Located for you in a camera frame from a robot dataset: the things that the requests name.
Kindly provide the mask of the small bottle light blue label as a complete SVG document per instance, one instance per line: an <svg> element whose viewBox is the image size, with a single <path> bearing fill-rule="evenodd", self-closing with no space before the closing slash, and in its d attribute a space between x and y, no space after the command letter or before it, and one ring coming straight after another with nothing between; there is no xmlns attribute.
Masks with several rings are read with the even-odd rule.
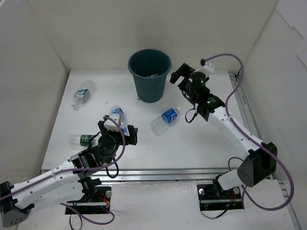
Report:
<svg viewBox="0 0 307 230"><path fill-rule="evenodd" d="M127 128L126 119L125 119L125 115L124 115L122 108L119 105L115 105L110 109L110 112L113 114L120 115L121 117L120 127L123 130L123 132L127 134L128 128Z"/></svg>

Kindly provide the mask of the clear bottle green label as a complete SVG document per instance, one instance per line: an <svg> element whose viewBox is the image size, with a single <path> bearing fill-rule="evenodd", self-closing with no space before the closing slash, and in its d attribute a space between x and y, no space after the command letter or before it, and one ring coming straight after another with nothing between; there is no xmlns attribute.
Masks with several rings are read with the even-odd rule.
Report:
<svg viewBox="0 0 307 230"><path fill-rule="evenodd" d="M78 134L69 135L67 143L73 150L83 150L88 147L94 147L98 145L99 136L93 138L93 135L88 134Z"/></svg>

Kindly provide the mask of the small clear bottle black label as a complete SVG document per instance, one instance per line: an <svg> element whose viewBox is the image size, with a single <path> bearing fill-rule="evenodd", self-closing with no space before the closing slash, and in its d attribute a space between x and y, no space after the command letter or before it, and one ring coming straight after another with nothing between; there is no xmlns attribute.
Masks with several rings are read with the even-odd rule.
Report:
<svg viewBox="0 0 307 230"><path fill-rule="evenodd" d="M152 74L152 75L147 76L146 78L152 79L152 78L155 78L155 77L159 77L159 74Z"/></svg>

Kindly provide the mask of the clear bottle dark blue label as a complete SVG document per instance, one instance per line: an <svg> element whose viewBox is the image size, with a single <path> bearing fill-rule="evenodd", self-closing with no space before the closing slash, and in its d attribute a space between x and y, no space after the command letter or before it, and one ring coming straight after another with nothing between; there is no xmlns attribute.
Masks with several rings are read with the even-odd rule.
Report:
<svg viewBox="0 0 307 230"><path fill-rule="evenodd" d="M178 120L180 113L181 107L169 108L150 123L150 130L157 136L161 135Z"/></svg>

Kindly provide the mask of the clear bottle blue-white label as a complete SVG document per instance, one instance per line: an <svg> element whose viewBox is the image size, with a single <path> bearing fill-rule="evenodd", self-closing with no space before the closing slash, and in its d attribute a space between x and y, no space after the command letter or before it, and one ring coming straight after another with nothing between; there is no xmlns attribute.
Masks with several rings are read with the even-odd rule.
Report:
<svg viewBox="0 0 307 230"><path fill-rule="evenodd" d="M86 80L72 97L72 107L74 110L81 108L91 95L95 92L96 85L91 80Z"/></svg>

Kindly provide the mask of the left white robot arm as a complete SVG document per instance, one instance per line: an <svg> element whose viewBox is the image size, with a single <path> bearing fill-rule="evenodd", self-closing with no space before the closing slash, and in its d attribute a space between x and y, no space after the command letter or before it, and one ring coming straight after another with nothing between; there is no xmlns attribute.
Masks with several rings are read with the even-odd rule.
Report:
<svg viewBox="0 0 307 230"><path fill-rule="evenodd" d="M125 135L119 125L105 116L98 122L98 144L71 156L58 167L22 183L0 184L0 215L5 228L16 226L31 214L68 201L90 201L101 182L91 175L116 164L119 147L137 144L138 129L128 126Z"/></svg>

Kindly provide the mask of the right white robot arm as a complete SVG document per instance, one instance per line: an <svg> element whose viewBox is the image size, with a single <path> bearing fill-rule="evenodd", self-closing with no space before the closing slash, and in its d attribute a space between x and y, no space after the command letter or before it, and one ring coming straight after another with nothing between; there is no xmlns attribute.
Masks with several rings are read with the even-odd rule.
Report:
<svg viewBox="0 0 307 230"><path fill-rule="evenodd" d="M224 197L234 187L241 185L253 187L272 175L276 171L277 147L271 142L264 143L231 115L227 115L224 102L213 95L206 86L213 71L214 66L210 62L198 69L184 63L171 74L170 82L174 84L183 77L178 87L193 105L195 115L202 116L216 127L243 158L237 169L221 174L213 181L213 194Z"/></svg>

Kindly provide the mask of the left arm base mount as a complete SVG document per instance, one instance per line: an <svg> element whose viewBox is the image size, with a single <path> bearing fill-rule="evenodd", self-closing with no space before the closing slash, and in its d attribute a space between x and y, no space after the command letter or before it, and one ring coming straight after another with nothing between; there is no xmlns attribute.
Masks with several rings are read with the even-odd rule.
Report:
<svg viewBox="0 0 307 230"><path fill-rule="evenodd" d="M81 180L82 197L66 204L77 210L80 214L107 214L111 203L111 185L101 184L99 179L91 177Z"/></svg>

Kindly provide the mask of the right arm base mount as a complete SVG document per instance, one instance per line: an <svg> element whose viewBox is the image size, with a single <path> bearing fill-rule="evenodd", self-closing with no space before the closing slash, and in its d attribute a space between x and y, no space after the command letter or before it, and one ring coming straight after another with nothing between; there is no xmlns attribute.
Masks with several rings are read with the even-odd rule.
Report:
<svg viewBox="0 0 307 230"><path fill-rule="evenodd" d="M222 191L219 195L213 189L213 183L198 180L196 183L200 211L225 211L244 209L240 187Z"/></svg>

